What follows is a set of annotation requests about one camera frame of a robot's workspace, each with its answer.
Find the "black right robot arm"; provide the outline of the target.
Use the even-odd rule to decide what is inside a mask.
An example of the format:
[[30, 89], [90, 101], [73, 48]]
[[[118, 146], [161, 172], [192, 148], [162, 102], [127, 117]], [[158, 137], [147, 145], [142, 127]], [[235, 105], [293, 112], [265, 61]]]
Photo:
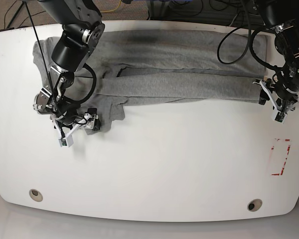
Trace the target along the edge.
[[[39, 4], [62, 25], [63, 32], [52, 51], [52, 65], [45, 68], [47, 85], [36, 96], [33, 107], [39, 114], [51, 116], [61, 145], [66, 145], [70, 134], [64, 133], [64, 127], [69, 128], [71, 133], [90, 122], [92, 129], [100, 128], [96, 109], [83, 115], [77, 110], [96, 88], [96, 74], [86, 62], [95, 50], [105, 25], [101, 12], [91, 0], [40, 0]], [[92, 87], [84, 98], [73, 100], [65, 96], [65, 91], [73, 85], [75, 72], [81, 69], [91, 73]]]

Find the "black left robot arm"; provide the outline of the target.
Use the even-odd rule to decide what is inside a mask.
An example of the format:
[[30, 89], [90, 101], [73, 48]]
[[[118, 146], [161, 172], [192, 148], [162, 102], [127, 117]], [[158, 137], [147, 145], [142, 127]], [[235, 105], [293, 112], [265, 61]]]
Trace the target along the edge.
[[[255, 0], [253, 4], [263, 25], [248, 31], [243, 53], [249, 51], [259, 64], [274, 71], [271, 79], [259, 82], [262, 87], [259, 104], [271, 101], [277, 115], [285, 116], [299, 103], [299, 0]], [[264, 30], [275, 35], [275, 48], [285, 59], [282, 67], [261, 60], [255, 53], [253, 41]]]

